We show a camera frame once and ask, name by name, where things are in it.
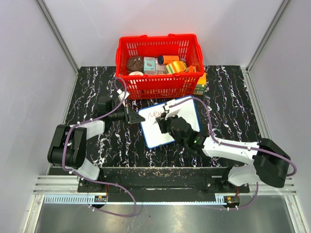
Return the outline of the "blue framed whiteboard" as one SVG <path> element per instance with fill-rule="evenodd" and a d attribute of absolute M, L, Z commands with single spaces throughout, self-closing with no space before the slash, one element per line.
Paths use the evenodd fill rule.
<path fill-rule="evenodd" d="M 162 134 L 160 132 L 158 124 L 152 125 L 153 121 L 164 112 L 164 104 L 165 102 L 138 110 L 138 114 L 145 118 L 145 121 L 140 124 L 145 144 L 149 149 L 174 142 L 174 139 L 168 133 Z M 179 106 L 180 111 L 177 116 L 182 117 L 191 125 L 193 130 L 199 132 L 201 127 L 194 100 L 188 100 Z"/>

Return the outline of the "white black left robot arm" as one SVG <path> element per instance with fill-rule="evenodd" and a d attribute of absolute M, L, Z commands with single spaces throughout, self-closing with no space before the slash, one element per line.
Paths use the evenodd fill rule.
<path fill-rule="evenodd" d="M 105 180 L 100 177 L 101 170 L 86 158 L 86 142 L 107 132 L 114 121 L 129 124 L 144 122 L 145 118 L 135 112 L 128 104 L 115 105 L 109 97 L 100 97 L 94 109 L 94 119 L 75 125 L 60 124 L 56 127 L 47 159 L 50 164 L 74 171 L 89 179 L 88 186 L 95 192 L 104 189 Z"/>

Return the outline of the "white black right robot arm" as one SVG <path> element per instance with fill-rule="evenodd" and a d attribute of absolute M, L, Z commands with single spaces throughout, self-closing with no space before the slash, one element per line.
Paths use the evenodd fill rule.
<path fill-rule="evenodd" d="M 245 183 L 264 182 L 275 188 L 283 188 L 290 165 L 290 157 L 272 140 L 238 142 L 203 135 L 192 129 L 182 117 L 157 117 L 162 134 L 168 133 L 194 156 L 222 157 L 243 166 L 233 166 L 225 172 L 221 187 L 226 192 L 234 191 Z"/>

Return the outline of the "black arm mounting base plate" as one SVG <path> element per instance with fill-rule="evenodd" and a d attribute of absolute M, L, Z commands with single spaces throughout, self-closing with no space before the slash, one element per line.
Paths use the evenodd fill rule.
<path fill-rule="evenodd" d="M 134 167 L 101 169 L 100 179 L 109 182 L 108 195 L 123 193 L 122 189 L 114 186 L 115 183 L 125 187 L 136 197 L 158 195 L 161 197 L 191 195 L 190 199 L 202 200 L 211 194 L 248 194 L 249 186 L 244 184 L 234 187 L 229 184 L 223 175 L 226 168 L 211 167 Z"/>

